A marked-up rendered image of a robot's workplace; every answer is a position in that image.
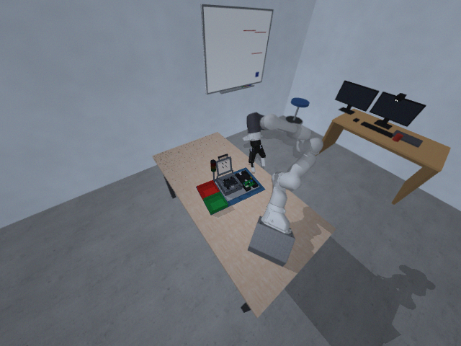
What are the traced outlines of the green circuit board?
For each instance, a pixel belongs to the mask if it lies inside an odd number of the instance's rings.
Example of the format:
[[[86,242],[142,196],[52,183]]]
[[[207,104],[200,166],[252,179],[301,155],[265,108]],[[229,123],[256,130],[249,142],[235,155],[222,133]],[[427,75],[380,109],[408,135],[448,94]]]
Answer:
[[[251,187],[251,186],[255,185],[255,183],[254,183],[254,181],[252,179],[250,179],[250,180],[248,180],[246,182],[243,182],[243,185],[245,187]]]

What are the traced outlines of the green open bin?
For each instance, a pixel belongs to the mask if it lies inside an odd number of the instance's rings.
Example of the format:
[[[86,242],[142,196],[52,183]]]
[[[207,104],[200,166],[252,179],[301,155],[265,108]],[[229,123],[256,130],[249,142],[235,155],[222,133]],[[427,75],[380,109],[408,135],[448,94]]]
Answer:
[[[221,192],[217,192],[213,195],[203,198],[203,200],[210,212],[210,215],[228,207],[228,203],[226,202]]]

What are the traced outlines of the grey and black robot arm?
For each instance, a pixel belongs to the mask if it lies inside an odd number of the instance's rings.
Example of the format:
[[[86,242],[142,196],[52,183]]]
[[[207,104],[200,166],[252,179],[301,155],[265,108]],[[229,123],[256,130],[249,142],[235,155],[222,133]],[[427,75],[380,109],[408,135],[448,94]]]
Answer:
[[[273,192],[267,205],[267,209],[261,220],[264,224],[290,234],[290,222],[284,209],[287,201],[286,189],[297,190],[301,186],[302,176],[316,163],[315,155],[323,148],[323,141],[320,138],[312,138],[311,130],[300,124],[292,124],[281,120],[275,114],[260,115],[257,112],[251,113],[246,118],[248,135],[243,141],[257,141],[261,136],[261,130],[282,130],[290,138],[296,139],[296,149],[299,154],[304,154],[292,166],[289,172],[275,172],[272,175]],[[300,142],[300,143],[299,143]],[[305,153],[304,153],[305,152]],[[286,231],[287,230],[287,231]]]

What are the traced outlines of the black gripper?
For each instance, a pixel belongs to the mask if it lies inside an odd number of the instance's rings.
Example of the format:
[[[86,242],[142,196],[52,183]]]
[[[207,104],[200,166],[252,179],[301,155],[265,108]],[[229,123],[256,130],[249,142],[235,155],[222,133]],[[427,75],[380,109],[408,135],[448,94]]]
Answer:
[[[250,141],[250,144],[252,148],[250,148],[250,153],[249,153],[249,163],[251,163],[251,171],[255,172],[255,165],[254,165],[254,159],[256,157],[256,154],[259,153],[261,157],[261,164],[262,166],[266,166],[265,164],[265,157],[266,154],[264,153],[263,147],[261,145],[261,140],[257,141]]]

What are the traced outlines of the red bin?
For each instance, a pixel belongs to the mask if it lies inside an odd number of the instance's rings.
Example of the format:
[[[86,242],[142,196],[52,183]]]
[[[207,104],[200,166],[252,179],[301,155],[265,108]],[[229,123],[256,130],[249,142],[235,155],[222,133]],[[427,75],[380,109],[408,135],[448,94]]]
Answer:
[[[204,184],[198,185],[197,190],[199,194],[201,195],[202,199],[210,195],[213,195],[217,192],[220,192],[216,184],[213,182],[213,180],[206,182]]]

